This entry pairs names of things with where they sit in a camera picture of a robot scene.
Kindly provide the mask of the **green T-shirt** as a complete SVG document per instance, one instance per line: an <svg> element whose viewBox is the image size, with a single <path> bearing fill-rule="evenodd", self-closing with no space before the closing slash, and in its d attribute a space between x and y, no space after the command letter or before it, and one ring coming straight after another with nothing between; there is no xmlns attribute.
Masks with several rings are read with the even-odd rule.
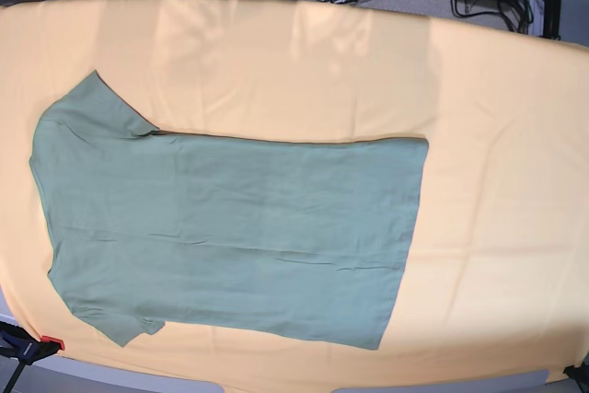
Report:
<svg viewBox="0 0 589 393"><path fill-rule="evenodd" d="M91 74L32 140L49 279L121 346L178 322L375 350L428 147L165 132Z"/></svg>

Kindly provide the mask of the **black corner clamp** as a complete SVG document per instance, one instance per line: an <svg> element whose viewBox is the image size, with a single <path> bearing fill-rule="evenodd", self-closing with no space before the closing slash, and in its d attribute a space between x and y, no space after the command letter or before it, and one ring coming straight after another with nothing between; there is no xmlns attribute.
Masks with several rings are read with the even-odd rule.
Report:
<svg viewBox="0 0 589 393"><path fill-rule="evenodd" d="M585 357L579 366L569 365L565 367L563 374L573 380L583 393L589 392L588 357Z"/></svg>

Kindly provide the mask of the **orange table cloth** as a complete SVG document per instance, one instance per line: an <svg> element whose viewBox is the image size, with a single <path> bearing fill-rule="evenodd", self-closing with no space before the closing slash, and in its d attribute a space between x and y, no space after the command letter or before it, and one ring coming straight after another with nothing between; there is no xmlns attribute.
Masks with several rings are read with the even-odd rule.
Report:
<svg viewBox="0 0 589 393"><path fill-rule="evenodd" d="M47 272L29 168L40 115L87 74L174 132L429 143L375 351L170 324L119 347ZM286 0L60 0L1 11L1 286L65 355L228 392L330 392L548 370L588 351L588 51L455 20Z"/></svg>

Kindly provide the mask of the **black red clamp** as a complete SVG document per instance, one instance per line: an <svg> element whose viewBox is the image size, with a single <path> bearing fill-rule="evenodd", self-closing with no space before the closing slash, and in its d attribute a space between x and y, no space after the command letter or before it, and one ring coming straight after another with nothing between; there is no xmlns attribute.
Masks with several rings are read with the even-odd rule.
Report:
<svg viewBox="0 0 589 393"><path fill-rule="evenodd" d="M1 356L17 361L17 367L4 387L4 393L13 391L26 366L57 354L65 349L62 340L41 336L39 340L20 326L1 322Z"/></svg>

